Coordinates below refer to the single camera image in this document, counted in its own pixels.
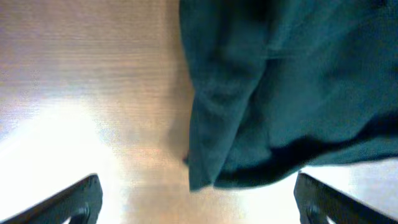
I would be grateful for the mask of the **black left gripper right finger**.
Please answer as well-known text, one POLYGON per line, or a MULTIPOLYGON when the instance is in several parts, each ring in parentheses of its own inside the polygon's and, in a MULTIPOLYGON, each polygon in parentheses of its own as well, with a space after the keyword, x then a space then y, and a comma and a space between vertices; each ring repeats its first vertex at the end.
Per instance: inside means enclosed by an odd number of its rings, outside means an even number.
POLYGON ((303 172, 297 176, 294 197, 301 224, 397 224, 396 219, 303 172))

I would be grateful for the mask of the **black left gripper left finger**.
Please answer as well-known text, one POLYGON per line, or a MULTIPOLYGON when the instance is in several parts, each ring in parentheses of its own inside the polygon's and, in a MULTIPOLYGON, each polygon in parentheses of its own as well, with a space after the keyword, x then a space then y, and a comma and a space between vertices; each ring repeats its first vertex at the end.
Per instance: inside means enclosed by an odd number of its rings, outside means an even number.
POLYGON ((91 174, 1 223, 96 224, 102 204, 103 190, 99 177, 97 174, 91 174))

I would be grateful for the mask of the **dark green t-shirt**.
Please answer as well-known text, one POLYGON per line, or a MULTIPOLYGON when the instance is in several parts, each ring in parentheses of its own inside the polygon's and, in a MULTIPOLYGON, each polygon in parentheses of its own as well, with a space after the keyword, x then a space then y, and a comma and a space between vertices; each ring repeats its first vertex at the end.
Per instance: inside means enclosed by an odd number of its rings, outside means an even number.
POLYGON ((181 0, 190 190, 397 156, 397 2, 181 0))

